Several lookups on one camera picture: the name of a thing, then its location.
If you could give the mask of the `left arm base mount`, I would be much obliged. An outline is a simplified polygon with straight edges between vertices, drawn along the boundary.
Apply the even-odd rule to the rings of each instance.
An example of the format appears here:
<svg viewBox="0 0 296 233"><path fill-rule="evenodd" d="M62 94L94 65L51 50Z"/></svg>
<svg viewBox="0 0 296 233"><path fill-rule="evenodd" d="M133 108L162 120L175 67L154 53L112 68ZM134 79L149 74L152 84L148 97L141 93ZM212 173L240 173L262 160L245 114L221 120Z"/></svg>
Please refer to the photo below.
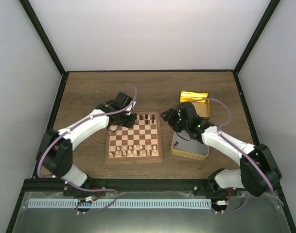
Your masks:
<svg viewBox="0 0 296 233"><path fill-rule="evenodd" d="M73 196L73 197L87 197L91 195L95 195L96 192L87 192L83 189L88 190L96 190L96 189L102 189L106 186L106 179L95 179L95 178L87 178L85 183L80 187L74 187L70 185L69 183L66 184L67 190L64 190L63 195L64 196Z"/></svg>

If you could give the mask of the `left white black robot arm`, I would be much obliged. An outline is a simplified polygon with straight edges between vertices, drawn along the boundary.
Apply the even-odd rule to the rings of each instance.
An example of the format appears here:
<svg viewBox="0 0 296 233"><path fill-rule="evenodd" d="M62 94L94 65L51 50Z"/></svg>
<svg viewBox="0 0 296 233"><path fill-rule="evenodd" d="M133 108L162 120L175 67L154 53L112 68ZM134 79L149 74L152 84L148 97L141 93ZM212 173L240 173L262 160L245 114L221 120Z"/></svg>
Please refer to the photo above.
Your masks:
<svg viewBox="0 0 296 233"><path fill-rule="evenodd" d="M73 162L73 151L76 147L94 133L108 129L111 125L131 128L135 122L132 113L136 105L136 96L133 98L124 92L107 102L95 107L87 116L60 130L48 129L43 135L37 153L37 175L40 178L60 178L72 185L80 196L91 192L89 176ZM42 175L45 168L51 174Z"/></svg>

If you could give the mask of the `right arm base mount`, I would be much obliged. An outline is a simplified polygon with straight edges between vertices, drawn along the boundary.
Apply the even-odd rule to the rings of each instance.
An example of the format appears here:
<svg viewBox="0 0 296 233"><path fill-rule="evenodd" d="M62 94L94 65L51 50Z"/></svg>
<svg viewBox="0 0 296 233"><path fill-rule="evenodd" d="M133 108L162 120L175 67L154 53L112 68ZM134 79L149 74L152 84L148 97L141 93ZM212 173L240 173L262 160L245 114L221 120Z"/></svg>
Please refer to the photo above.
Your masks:
<svg viewBox="0 0 296 233"><path fill-rule="evenodd" d="M236 194L226 188L220 188L214 179L197 179L192 182L193 193L205 197L225 197Z"/></svg>

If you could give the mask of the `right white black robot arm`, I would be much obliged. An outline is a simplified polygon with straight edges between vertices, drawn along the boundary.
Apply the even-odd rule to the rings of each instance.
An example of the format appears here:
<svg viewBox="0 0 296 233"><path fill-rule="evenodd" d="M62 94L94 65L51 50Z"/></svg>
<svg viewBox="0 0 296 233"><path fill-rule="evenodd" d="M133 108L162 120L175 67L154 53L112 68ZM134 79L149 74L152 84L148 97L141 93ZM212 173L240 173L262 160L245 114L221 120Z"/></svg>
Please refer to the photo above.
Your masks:
<svg viewBox="0 0 296 233"><path fill-rule="evenodd" d="M264 145L243 142L223 132L208 117L199 116L192 102L178 104L176 109L161 113L162 119L174 132L185 131L190 139L212 147L239 165L239 169L220 169L209 177L209 192L220 195L227 188L244 189L259 197L272 193L273 186L282 178L270 149Z"/></svg>

